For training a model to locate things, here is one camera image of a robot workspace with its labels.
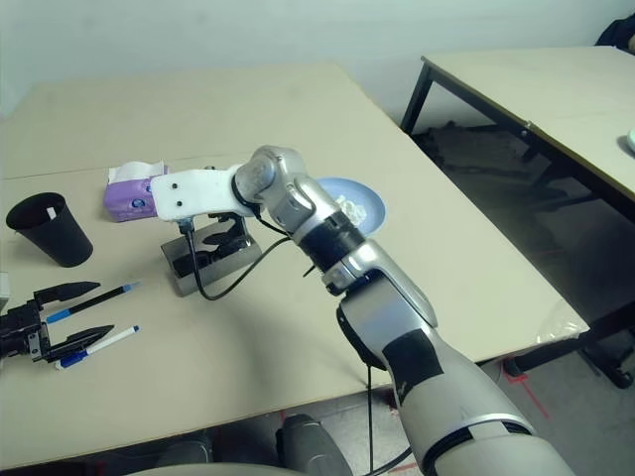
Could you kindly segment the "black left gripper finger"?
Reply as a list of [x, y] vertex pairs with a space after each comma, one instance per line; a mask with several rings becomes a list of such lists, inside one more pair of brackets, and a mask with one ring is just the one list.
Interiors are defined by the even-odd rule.
[[52, 346], [47, 353], [47, 361], [55, 362], [73, 353], [83, 351], [107, 335], [113, 328], [113, 325], [103, 325], [75, 333], [69, 336], [64, 342]]
[[77, 298], [99, 287], [100, 283], [96, 282], [66, 283], [34, 292], [34, 301], [43, 309], [46, 303]]

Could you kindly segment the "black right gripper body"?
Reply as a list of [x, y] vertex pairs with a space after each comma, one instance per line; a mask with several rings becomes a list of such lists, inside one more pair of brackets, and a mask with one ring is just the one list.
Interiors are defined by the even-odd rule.
[[210, 215], [211, 218], [216, 218], [217, 223], [230, 223], [229, 228], [226, 231], [215, 233], [230, 233], [235, 239], [232, 243], [222, 248], [246, 248], [248, 246], [247, 232], [245, 228], [244, 219], [236, 213], [215, 213]]

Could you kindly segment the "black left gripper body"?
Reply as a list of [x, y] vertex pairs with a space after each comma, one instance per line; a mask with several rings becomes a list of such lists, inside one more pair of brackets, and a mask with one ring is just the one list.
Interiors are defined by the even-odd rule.
[[40, 317], [42, 309], [32, 298], [1, 316], [1, 358], [28, 355], [37, 362], [48, 357], [50, 336]]

